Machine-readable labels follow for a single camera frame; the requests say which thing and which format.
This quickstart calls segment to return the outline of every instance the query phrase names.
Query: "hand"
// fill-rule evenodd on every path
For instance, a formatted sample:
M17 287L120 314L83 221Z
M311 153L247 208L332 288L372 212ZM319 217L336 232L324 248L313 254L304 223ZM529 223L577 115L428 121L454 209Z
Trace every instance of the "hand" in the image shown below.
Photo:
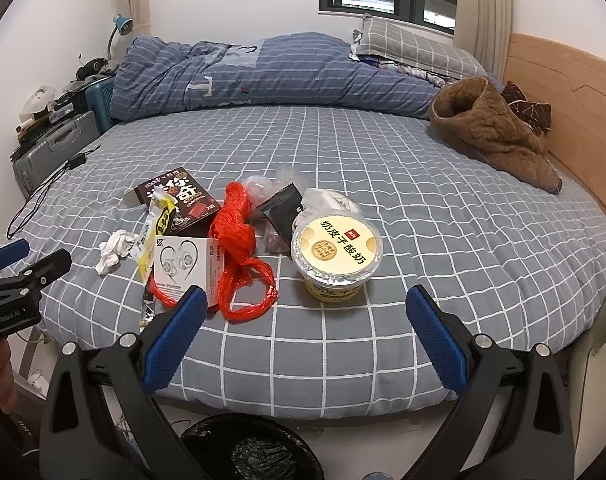
M0 409L3 413L13 412L19 400L14 388L10 353L10 344L7 339L0 339Z

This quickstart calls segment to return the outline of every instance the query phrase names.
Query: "yellow snack wrapper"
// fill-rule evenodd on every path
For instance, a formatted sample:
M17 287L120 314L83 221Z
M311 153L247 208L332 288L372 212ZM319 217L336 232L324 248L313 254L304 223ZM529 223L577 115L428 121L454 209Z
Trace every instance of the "yellow snack wrapper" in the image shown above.
M172 225L175 213L176 199L160 187L155 187L143 229L130 251L136 260L143 283L147 283L152 272L154 240L157 236L165 234L167 228Z

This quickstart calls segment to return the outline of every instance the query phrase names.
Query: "white box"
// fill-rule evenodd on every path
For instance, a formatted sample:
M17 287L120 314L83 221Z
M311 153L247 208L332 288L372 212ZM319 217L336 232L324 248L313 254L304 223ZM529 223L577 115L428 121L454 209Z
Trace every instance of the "white box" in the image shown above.
M218 303L218 280L225 261L218 240L157 236L154 247L154 279L165 294L179 300L190 285L208 295L208 307Z

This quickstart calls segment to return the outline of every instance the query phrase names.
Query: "white wall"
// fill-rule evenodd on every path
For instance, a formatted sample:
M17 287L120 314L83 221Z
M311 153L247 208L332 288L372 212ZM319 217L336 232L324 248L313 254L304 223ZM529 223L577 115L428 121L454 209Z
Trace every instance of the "white wall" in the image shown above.
M318 0L150 0L152 33L165 41L249 43L314 30L352 42L362 18L320 14ZM451 43L426 28L420 34Z
M23 204L10 154L18 146L18 114L33 91L61 89L74 78L78 55L104 57L112 0L14 0L0 22L0 237Z
M565 43L606 59L605 0L514 0L512 32Z

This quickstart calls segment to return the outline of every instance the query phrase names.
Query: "yogurt cup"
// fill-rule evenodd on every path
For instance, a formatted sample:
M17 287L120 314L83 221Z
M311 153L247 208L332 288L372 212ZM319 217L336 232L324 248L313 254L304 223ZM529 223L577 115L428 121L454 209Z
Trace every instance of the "yogurt cup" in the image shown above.
M325 303L342 303L356 296L378 269L383 240L362 216L330 209L296 228L291 254L312 296Z

